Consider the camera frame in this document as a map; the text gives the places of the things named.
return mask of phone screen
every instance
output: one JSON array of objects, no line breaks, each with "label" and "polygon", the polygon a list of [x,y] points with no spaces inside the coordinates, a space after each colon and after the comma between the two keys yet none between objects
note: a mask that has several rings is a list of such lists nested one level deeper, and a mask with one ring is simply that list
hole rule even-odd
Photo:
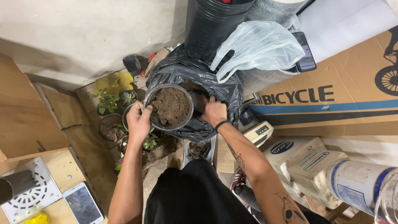
[{"label": "phone screen", "polygon": [[312,71],[316,69],[316,64],[314,58],[312,57],[310,47],[308,46],[307,39],[303,32],[293,33],[293,36],[297,39],[298,43],[301,45],[305,52],[304,57],[302,57],[298,62],[296,62],[297,70],[299,72]]},{"label": "phone screen", "polygon": [[89,224],[101,217],[87,188],[82,187],[65,199],[79,224]]}]

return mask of bicycle illustration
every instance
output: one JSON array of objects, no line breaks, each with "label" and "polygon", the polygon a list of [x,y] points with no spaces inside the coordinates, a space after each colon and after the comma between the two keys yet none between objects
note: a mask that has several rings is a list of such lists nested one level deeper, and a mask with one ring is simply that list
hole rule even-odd
[{"label": "bicycle illustration", "polygon": [[[392,95],[398,96],[398,57],[397,52],[398,50],[394,50],[394,45],[398,42],[398,26],[389,29],[388,31],[391,32],[392,37],[390,40],[389,45],[387,46],[386,50],[384,51],[384,58],[389,60],[393,65],[387,66],[381,69],[375,77],[375,84],[379,90],[382,92]],[[393,62],[387,56],[395,56],[396,60]]]}]

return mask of black wristband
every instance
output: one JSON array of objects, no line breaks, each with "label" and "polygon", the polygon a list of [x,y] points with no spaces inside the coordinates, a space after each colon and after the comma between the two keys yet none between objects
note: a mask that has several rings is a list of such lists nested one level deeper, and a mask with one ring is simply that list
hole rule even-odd
[{"label": "black wristband", "polygon": [[225,120],[225,121],[221,121],[219,124],[217,124],[215,127],[214,127],[214,130],[218,133],[218,128],[222,125],[222,124],[224,124],[224,123],[229,123],[229,121],[227,121],[227,120]]}]

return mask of white plastic bag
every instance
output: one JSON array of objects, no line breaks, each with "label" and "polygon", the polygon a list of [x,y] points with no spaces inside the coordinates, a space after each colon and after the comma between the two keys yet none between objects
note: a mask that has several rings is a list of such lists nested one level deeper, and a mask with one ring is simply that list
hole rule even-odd
[{"label": "white plastic bag", "polygon": [[217,55],[210,66],[212,71],[230,50],[234,50],[235,54],[217,72],[219,83],[228,80],[236,70],[289,69],[305,55],[293,34],[280,24],[270,21],[248,21],[238,25],[217,49]]}]

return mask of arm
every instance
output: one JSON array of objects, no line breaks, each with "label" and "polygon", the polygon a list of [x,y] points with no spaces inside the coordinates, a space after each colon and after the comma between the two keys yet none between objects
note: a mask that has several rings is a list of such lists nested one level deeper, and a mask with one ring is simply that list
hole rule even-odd
[{"label": "arm", "polygon": [[[226,105],[212,96],[206,103],[203,119],[213,127],[227,120]],[[261,151],[230,123],[218,128],[232,155],[250,180],[261,213],[269,224],[307,224],[294,200],[287,193],[278,174]]]},{"label": "arm", "polygon": [[143,104],[136,101],[127,114],[130,127],[129,141],[123,167],[113,192],[109,208],[110,224],[142,223],[142,143],[149,134],[149,116],[152,106],[147,106],[140,115]]}]

